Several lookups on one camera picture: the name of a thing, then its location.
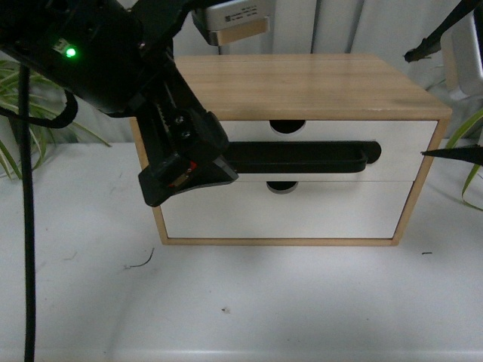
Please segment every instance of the wooden cabinet top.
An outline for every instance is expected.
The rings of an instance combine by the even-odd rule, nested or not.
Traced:
[[[177,66],[220,120],[448,120],[451,109],[373,55],[180,57]]]

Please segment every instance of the black bar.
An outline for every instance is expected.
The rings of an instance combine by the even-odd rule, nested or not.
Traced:
[[[380,153],[375,141],[233,142],[223,156],[237,173],[356,173]]]

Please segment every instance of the black cable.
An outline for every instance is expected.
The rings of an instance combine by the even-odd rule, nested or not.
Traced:
[[[28,123],[35,124],[41,127],[56,129],[67,127],[74,121],[74,117],[75,115],[77,115],[78,105],[77,100],[72,93],[68,92],[67,90],[65,90],[64,93],[66,94],[67,99],[66,108],[64,108],[64,110],[54,119],[29,117],[28,113],[25,116],[22,116],[20,112],[19,114],[16,114],[10,109],[6,109],[4,107],[0,107],[0,115],[16,121],[27,120]]]
[[[29,68],[20,66],[18,108],[19,116],[29,116]],[[20,132],[20,162],[22,165],[23,218],[25,224],[25,362],[35,358],[35,223],[33,209],[32,160],[30,158],[30,128],[22,121]]]

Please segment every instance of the white device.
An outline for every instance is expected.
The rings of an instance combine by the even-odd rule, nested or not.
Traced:
[[[454,100],[483,97],[483,9],[478,6],[441,36],[446,85]]]
[[[210,45],[268,32],[269,0],[234,0],[192,11],[193,22]]]

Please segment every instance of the wooden frame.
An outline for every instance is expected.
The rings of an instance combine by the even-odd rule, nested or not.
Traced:
[[[451,116],[447,106],[382,60],[366,54],[186,57],[177,60],[177,65],[204,107],[224,121],[437,121],[428,147],[436,149]],[[145,167],[146,152],[135,119],[131,127],[141,167]],[[397,245],[431,163],[431,158],[423,159],[392,238],[169,238],[161,208],[153,208],[153,213],[163,244]]]

